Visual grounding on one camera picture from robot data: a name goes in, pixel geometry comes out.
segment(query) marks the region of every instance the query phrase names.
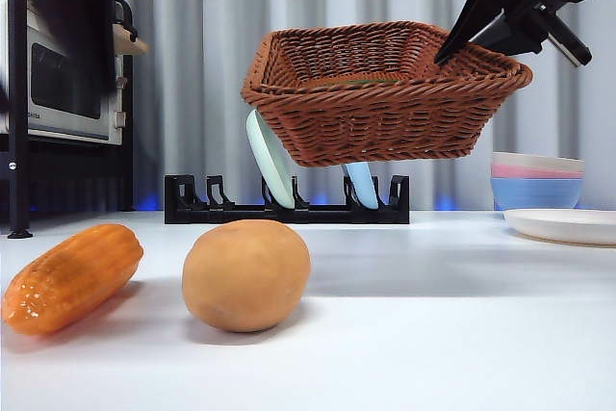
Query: white bowl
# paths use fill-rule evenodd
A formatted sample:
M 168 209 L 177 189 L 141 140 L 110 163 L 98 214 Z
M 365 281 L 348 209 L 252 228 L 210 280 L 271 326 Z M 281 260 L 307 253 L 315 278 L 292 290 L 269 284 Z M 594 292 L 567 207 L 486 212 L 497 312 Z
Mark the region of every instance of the white bowl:
M 580 159 L 556 158 L 553 156 L 539 156 L 536 154 L 494 152 L 492 153 L 492 162 L 500 165 L 542 168 L 567 172 L 582 172 L 584 170 L 584 162 Z

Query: oven window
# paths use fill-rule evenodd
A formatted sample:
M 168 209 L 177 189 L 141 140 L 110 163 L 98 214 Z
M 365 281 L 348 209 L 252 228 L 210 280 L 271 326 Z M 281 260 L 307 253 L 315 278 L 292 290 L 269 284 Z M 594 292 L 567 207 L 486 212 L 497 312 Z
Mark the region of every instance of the oven window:
M 100 118 L 100 101 L 78 98 L 67 57 L 39 43 L 32 44 L 30 96 L 35 105 L 74 115 Z

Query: blue light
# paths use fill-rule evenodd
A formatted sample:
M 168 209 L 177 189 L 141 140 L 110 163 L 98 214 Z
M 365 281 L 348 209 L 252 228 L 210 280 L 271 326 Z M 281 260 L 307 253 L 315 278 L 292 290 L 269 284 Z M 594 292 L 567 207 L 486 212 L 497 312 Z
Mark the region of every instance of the blue light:
M 436 203 L 434 204 L 435 211 L 457 211 L 457 207 L 455 206 L 455 201 L 451 196 L 447 196 L 446 194 L 441 194 L 436 198 Z
M 314 196 L 312 196 L 312 199 L 310 199 L 309 201 L 311 204 L 314 204 L 316 206 L 324 206 L 329 204 L 327 202 L 327 194 L 325 193 L 317 193 Z
M 139 203 L 135 205 L 136 211 L 159 211 L 160 205 L 158 203 L 158 195 L 153 193 L 146 196 Z

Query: plate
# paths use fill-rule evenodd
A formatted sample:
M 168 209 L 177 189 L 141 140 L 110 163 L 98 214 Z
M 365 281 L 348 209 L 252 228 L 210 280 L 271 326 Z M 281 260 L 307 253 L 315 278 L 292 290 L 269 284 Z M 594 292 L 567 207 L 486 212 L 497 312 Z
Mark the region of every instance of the plate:
M 579 244 L 616 244 L 616 211 L 583 209 L 513 209 L 507 223 L 520 233 L 545 240 Z
M 584 170 L 584 162 L 580 159 L 555 158 L 553 156 L 539 156 L 536 154 L 492 153 L 493 164 L 505 164 L 508 166 L 543 168 L 549 170 L 565 170 L 569 172 L 581 172 Z
M 378 199 L 368 163 L 345 164 L 343 170 L 350 177 L 357 200 L 367 209 L 378 209 Z
M 246 133 L 257 166 L 268 184 L 272 197 L 286 209 L 295 208 L 291 174 L 278 149 L 278 138 L 257 110 L 246 119 Z

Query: blue bowl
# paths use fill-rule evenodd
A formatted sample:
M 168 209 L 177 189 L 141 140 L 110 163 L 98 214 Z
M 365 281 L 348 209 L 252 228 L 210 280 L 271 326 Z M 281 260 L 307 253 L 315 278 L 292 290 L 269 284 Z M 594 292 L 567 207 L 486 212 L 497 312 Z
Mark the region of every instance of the blue bowl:
M 498 210 L 573 209 L 581 194 L 581 178 L 493 178 Z

